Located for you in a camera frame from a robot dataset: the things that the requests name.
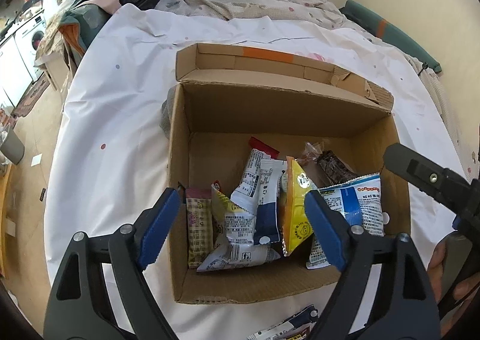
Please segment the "white blue chip bag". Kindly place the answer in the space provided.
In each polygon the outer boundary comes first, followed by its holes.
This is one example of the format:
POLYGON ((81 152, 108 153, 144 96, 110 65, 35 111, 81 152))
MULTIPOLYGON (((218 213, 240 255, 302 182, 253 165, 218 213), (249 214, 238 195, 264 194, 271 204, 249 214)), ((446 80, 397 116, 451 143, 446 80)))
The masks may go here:
POLYGON ((338 212, 349 226, 358 226, 371 235, 384 235, 382 185, 378 173, 357 177, 342 184, 311 190, 304 205, 314 239, 306 267, 322 269, 330 265, 342 270, 347 260, 343 244, 322 210, 319 198, 329 210, 338 212))

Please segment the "brown chocolate bar wrapper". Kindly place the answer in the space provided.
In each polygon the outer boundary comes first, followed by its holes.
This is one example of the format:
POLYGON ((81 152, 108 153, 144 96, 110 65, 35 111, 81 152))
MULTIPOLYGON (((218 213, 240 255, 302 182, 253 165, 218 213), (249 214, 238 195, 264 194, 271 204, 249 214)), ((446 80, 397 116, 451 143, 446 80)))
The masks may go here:
POLYGON ((281 323, 251 334, 247 340, 306 339, 318 318, 319 311, 311 304, 281 323))

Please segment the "pink bear snack packet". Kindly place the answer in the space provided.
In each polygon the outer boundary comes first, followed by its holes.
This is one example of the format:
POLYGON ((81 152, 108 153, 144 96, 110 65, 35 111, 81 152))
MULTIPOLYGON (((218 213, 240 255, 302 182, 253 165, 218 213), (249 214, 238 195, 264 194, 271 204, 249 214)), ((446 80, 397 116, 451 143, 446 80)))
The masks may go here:
POLYGON ((188 266, 196 269, 213 250, 212 194, 210 190, 185 191, 188 229, 188 266))

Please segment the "dark chocolate snack packet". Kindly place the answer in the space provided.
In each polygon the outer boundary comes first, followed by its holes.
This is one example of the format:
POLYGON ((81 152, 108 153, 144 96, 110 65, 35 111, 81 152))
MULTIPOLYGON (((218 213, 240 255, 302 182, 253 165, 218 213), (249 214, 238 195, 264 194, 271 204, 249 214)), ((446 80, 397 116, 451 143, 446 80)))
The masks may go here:
POLYGON ((358 174, 349 169, 331 150, 323 152, 317 159, 317 164, 334 185, 342 184, 359 177, 358 174))

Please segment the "yellow snack bag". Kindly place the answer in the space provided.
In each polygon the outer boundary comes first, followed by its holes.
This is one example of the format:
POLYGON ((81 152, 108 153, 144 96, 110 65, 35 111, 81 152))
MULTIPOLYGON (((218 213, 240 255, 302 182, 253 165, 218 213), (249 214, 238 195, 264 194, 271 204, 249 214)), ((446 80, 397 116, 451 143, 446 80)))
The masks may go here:
POLYGON ((290 256, 296 248, 313 233, 309 223, 304 200, 306 194, 317 186, 293 157, 287 157, 286 205, 282 221, 283 254, 290 256))

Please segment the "white grey snack pouch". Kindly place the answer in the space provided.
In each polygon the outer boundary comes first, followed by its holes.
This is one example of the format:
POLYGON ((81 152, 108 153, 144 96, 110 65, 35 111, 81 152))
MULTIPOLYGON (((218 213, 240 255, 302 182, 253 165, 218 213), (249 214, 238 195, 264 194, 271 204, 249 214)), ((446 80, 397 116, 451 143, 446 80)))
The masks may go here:
POLYGON ((213 251, 197 267, 197 271, 240 269, 279 260, 281 255, 269 243, 254 244, 256 215, 234 204, 219 190, 217 181, 211 188, 211 212, 221 232, 213 251))

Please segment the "white navy snack stick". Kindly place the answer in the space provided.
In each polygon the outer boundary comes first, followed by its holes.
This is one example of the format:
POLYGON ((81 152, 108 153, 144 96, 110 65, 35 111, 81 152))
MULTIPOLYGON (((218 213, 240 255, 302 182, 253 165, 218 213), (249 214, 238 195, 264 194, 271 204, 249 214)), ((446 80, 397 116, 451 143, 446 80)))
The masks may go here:
POLYGON ((278 198, 280 180, 286 171, 287 161, 264 159, 260 164, 259 195, 256 212, 255 245, 267 245, 280 241, 278 227, 278 198))

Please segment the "red white snack bar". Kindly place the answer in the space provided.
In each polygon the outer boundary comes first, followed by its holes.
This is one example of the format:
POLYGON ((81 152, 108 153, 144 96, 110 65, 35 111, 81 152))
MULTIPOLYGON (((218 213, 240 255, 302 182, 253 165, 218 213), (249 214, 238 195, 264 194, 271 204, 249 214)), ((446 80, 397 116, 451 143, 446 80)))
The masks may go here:
POLYGON ((251 148, 250 155, 240 183, 231 194, 230 200, 243 210, 255 215, 258 206, 261 161, 276 159, 279 151, 255 137, 251 137, 248 143, 251 148))

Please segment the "white printed bed sheet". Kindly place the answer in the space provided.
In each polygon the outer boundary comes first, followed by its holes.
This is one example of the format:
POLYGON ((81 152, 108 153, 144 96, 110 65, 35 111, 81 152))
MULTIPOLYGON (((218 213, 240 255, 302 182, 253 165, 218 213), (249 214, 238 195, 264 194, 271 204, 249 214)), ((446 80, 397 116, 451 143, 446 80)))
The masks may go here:
POLYGON ((186 17, 121 7, 81 60, 68 91, 46 194, 50 277, 72 235, 108 234, 151 207, 167 184, 161 106, 176 52, 196 42, 257 46, 334 63, 394 97, 400 141, 442 166, 461 161, 431 96, 400 52, 349 28, 300 20, 186 17))

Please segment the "grey trash bin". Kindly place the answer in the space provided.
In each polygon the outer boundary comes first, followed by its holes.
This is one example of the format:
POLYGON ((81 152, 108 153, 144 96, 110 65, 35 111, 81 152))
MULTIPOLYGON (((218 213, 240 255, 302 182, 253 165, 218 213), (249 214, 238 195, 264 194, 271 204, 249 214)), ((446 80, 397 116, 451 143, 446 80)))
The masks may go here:
POLYGON ((1 131, 0 151, 14 165, 18 165, 24 157, 24 144, 11 126, 1 131))

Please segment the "green rolled mat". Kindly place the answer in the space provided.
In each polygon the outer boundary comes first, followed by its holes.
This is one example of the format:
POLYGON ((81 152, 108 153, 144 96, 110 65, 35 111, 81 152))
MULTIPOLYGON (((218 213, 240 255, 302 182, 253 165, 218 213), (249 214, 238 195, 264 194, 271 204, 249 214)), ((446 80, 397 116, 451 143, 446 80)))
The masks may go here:
POLYGON ((441 64, 423 47, 409 37, 406 32, 396 27, 393 23, 388 22, 376 12, 354 0, 346 0, 345 5, 340 8, 340 11, 349 20, 357 23, 375 37, 425 63, 435 73, 439 74, 442 71, 441 64))

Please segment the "dark cloth beside box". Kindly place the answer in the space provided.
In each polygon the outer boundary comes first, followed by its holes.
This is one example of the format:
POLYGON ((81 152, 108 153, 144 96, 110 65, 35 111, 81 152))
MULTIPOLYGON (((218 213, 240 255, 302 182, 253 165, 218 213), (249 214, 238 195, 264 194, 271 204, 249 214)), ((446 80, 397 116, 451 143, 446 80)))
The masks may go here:
POLYGON ((161 120, 160 128, 162 129, 166 138, 170 138, 173 106, 176 93, 176 86, 171 87, 168 90, 167 97, 161 106, 161 120))

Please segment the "brown cardboard box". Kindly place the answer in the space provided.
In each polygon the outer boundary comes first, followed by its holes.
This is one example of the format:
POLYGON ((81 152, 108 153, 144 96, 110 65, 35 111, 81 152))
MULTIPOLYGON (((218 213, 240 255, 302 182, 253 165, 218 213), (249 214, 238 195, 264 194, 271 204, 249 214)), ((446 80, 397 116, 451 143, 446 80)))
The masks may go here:
POLYGON ((176 302, 264 302, 335 282, 304 214, 315 188, 371 233, 410 229, 408 186, 383 163, 399 140, 385 88, 318 59, 208 43, 178 51, 175 76, 176 302))

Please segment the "white washing machine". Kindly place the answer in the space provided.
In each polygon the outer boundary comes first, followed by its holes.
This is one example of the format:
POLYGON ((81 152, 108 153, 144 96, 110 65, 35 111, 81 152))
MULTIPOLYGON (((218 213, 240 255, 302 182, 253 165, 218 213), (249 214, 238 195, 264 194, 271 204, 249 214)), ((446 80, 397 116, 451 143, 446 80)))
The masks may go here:
POLYGON ((42 38, 45 36, 47 22, 43 11, 22 23, 15 32, 15 41, 20 56, 32 82, 41 76, 41 69, 35 66, 36 54, 42 38))

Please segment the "grey patterned blanket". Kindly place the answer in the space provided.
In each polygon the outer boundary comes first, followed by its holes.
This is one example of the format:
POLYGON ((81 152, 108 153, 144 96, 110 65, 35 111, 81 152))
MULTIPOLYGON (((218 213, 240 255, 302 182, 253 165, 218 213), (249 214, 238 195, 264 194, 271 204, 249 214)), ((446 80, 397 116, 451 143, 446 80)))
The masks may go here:
POLYGON ((267 16, 272 20, 307 21, 324 29, 363 31, 328 0, 160 0, 155 8, 185 16, 202 15, 222 20, 267 16))

